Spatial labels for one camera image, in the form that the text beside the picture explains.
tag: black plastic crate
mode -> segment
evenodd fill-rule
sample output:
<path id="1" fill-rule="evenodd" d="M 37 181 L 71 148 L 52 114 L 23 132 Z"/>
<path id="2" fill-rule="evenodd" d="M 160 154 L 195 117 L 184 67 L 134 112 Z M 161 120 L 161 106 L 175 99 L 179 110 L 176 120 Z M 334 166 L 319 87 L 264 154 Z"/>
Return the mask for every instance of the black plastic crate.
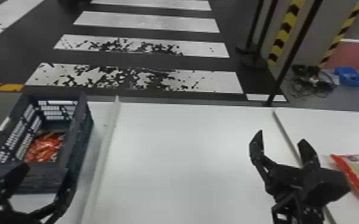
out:
<path id="1" fill-rule="evenodd" d="M 79 97 L 22 95 L 0 128 L 0 179 L 24 162 L 39 129 L 63 129 L 64 139 L 55 161 L 28 162 L 30 172 L 18 194 L 55 193 L 67 172 L 79 175 L 93 119 L 85 94 Z"/>

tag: yellow and black hazard stripe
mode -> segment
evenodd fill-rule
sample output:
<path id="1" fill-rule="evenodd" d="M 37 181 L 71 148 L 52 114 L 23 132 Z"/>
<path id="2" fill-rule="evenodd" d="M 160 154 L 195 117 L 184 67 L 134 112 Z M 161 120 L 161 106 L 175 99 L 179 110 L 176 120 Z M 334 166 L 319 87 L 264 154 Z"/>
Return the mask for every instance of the yellow and black hazard stripe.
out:
<path id="1" fill-rule="evenodd" d="M 0 92 L 19 92 L 23 87 L 22 84 L 0 83 Z"/>
<path id="2" fill-rule="evenodd" d="M 320 64 L 318 65 L 320 68 L 324 68 L 327 62 L 330 60 L 331 55 L 334 53 L 335 49 L 337 48 L 339 42 L 345 36 L 346 31 L 354 24 L 356 20 L 356 16 L 359 14 L 359 2 L 356 3 L 355 7 L 352 9 L 351 15 L 348 19 L 343 23 L 341 27 L 341 31 L 337 34 L 334 38 L 333 42 L 331 43 L 330 48 L 327 50 L 326 54 L 324 55 L 323 59 L 321 59 Z"/>
<path id="3" fill-rule="evenodd" d="M 289 5 L 288 11 L 285 14 L 281 29 L 276 36 L 274 45 L 271 48 L 270 55 L 268 56 L 267 63 L 269 66 L 276 66 L 278 59 L 284 51 L 285 44 L 289 39 L 292 28 L 296 24 L 298 14 L 304 6 L 305 0 L 292 0 Z"/>

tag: black floor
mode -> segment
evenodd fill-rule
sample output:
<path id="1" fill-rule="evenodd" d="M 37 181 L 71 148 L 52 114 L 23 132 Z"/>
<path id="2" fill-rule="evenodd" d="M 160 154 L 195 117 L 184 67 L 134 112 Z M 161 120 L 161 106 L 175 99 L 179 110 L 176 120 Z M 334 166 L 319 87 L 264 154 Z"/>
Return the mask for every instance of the black floor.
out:
<path id="1" fill-rule="evenodd" d="M 0 82 L 25 83 L 42 62 L 62 64 L 90 64 L 93 66 L 128 66 L 151 68 L 181 68 L 188 70 L 236 71 L 245 94 L 269 94 L 274 78 L 268 71 L 247 69 L 240 63 L 234 46 L 245 41 L 257 0 L 209 0 L 212 12 L 202 12 L 198 17 L 215 18 L 221 33 L 191 33 L 186 37 L 176 31 L 150 31 L 102 27 L 73 26 L 83 10 L 135 14 L 153 14 L 156 10 L 138 7 L 102 7 L 81 4 L 64 7 L 57 0 L 44 0 L 35 9 L 0 34 Z M 159 10 L 159 14 L 192 17 L 195 11 Z M 164 55 L 134 55 L 103 52 L 73 52 L 53 50 L 63 34 L 127 36 L 136 38 L 182 39 L 193 41 L 224 41 L 230 58 L 167 57 Z M 126 89 L 77 89 L 97 95 L 129 95 L 147 97 L 203 98 L 246 100 L 243 94 L 183 93 L 161 91 L 128 91 Z M 66 88 L 52 86 L 26 86 L 24 91 L 67 92 Z"/>

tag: white table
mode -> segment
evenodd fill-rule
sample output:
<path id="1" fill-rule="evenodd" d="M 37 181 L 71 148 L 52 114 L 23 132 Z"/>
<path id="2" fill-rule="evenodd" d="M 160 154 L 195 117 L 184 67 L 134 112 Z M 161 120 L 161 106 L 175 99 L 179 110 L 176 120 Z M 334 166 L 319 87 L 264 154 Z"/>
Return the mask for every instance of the white table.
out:
<path id="1" fill-rule="evenodd" d="M 323 167 L 334 168 L 330 154 L 359 153 L 359 113 L 277 108 L 276 116 L 299 154 L 305 138 L 316 150 Z M 337 224 L 359 223 L 359 196 L 350 192 L 328 208 Z"/>
<path id="2" fill-rule="evenodd" d="M 267 156 L 297 166 L 273 109 L 123 103 L 82 223 L 272 223 L 249 158 L 260 129 Z"/>
<path id="3" fill-rule="evenodd" d="M 111 136 L 111 126 L 114 126 L 111 114 L 114 111 L 112 102 L 89 102 L 89 108 L 94 120 L 94 127 L 89 139 L 88 151 L 83 162 L 83 167 L 78 182 L 78 191 L 75 194 L 72 205 L 67 213 L 57 223 L 79 223 L 82 219 L 91 181 L 93 179 L 95 162 L 98 159 L 100 145 L 104 136 Z M 39 209 L 54 199 L 54 195 L 19 195 L 11 199 L 11 204 L 17 211 L 30 212 Z"/>

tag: red packaging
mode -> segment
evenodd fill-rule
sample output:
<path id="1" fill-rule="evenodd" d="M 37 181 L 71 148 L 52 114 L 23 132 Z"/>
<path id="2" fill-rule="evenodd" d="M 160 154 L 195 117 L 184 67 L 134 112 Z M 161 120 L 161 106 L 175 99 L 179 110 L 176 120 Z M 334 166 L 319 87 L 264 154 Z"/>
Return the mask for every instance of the red packaging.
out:
<path id="1" fill-rule="evenodd" d="M 64 139 L 63 133 L 46 133 L 35 139 L 25 155 L 25 162 L 53 162 Z"/>

